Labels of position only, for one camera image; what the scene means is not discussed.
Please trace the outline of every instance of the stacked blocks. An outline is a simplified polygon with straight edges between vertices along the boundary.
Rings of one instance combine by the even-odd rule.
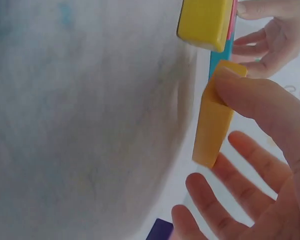
[[[235,38],[238,0],[183,0],[177,35],[184,41],[211,50],[209,82],[201,99],[192,159],[208,168],[216,162],[227,135],[233,110],[215,89],[214,73],[227,67],[245,77],[247,69],[230,62]]]

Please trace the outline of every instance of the hand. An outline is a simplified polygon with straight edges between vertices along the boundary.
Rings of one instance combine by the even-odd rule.
[[[300,0],[242,1],[237,14],[246,20],[273,17],[261,30],[234,41],[233,54],[262,57],[243,63],[249,77],[268,78],[300,53]]]
[[[273,138],[288,165],[245,134],[233,132],[229,142],[278,193],[277,200],[259,190],[220,154],[212,172],[255,223],[247,227],[235,221],[198,173],[186,180],[196,207],[221,240],[300,239],[300,101],[270,80],[240,78],[226,69],[216,75],[215,85],[228,106],[254,119]],[[181,240],[207,239],[186,207],[175,206],[172,218]]]

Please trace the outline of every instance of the gray fabric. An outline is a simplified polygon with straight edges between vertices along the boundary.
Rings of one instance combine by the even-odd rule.
[[[137,231],[186,129],[182,0],[0,0],[0,240]]]

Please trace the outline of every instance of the yellow block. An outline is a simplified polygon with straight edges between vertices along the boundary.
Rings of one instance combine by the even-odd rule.
[[[177,35],[194,46],[222,53],[233,0],[183,0]]]
[[[221,60],[215,72],[226,67],[245,77],[245,66]],[[215,88],[215,74],[208,82],[201,99],[201,107],[192,159],[205,167],[212,168],[216,162],[221,145],[227,135],[234,111],[225,105]]]

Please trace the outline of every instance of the palm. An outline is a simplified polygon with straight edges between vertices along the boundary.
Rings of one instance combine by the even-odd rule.
[[[294,26],[278,18],[261,30],[234,41],[233,54],[260,58],[244,63],[252,77],[267,78],[294,59],[300,52],[300,35]]]
[[[194,173],[187,178],[186,186],[215,235],[221,240],[300,239],[300,210],[288,165],[280,162],[241,132],[232,133],[229,141],[278,193],[278,197],[273,200],[264,194],[220,154],[212,171],[255,224],[247,227],[235,221],[218,202],[205,178]],[[172,217],[181,240],[207,239],[184,206],[176,206],[172,210]]]

